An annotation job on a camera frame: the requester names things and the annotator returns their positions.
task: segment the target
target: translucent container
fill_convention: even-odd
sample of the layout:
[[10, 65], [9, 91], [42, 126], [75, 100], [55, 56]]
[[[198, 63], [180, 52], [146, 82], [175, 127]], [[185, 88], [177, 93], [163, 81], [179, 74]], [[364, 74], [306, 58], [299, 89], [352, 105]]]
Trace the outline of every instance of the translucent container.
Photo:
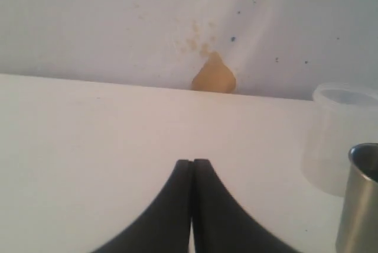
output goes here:
[[317, 110], [302, 159], [302, 172], [317, 188], [343, 197], [350, 148], [378, 142], [378, 91], [326, 83], [317, 87], [313, 98]]

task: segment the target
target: black curved object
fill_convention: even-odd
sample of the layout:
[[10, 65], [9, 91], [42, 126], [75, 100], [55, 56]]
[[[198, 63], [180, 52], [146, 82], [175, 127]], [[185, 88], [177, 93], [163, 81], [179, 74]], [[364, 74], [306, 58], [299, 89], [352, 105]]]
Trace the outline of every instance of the black curved object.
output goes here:
[[94, 253], [187, 253], [193, 162], [177, 161], [159, 195], [128, 228]]
[[194, 161], [192, 191], [196, 253], [298, 253], [238, 205], [209, 160]]

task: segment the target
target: stainless steel cup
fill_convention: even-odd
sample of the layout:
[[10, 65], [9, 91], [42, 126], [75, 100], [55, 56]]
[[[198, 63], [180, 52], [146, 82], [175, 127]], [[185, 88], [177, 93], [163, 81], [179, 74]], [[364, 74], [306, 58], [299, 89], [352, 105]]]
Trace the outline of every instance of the stainless steel cup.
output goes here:
[[338, 253], [378, 252], [378, 144], [360, 144], [349, 152], [351, 162]]

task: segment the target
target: white wall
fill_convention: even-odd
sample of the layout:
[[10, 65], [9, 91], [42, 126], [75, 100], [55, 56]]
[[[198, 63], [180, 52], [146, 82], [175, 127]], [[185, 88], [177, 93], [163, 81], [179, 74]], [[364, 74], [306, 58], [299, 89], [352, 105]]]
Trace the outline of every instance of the white wall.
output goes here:
[[378, 0], [0, 0], [3, 73], [185, 89], [205, 62], [188, 38], [222, 55], [239, 93], [378, 88]]

